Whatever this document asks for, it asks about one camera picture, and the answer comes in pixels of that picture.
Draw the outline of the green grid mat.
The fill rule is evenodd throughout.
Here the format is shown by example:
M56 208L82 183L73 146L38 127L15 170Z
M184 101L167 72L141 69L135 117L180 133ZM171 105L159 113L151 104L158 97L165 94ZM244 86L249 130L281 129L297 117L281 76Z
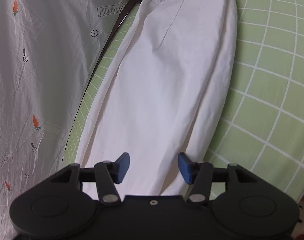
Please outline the green grid mat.
M299 200L304 194L304 0L236 0L226 103L201 158L238 163Z

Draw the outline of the carrot print white sheet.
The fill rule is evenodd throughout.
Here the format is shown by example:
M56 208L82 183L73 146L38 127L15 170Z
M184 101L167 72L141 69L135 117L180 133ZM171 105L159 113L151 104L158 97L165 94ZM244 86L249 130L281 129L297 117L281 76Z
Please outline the carrot print white sheet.
M128 0L0 0L0 239L13 200L55 173Z

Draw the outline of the white trousers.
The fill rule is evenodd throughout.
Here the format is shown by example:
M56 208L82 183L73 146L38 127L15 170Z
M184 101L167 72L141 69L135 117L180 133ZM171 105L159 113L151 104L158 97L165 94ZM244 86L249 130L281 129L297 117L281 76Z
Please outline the white trousers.
M120 196L184 192L177 155L201 161L226 100L235 0L142 0L93 100L76 162L130 155Z

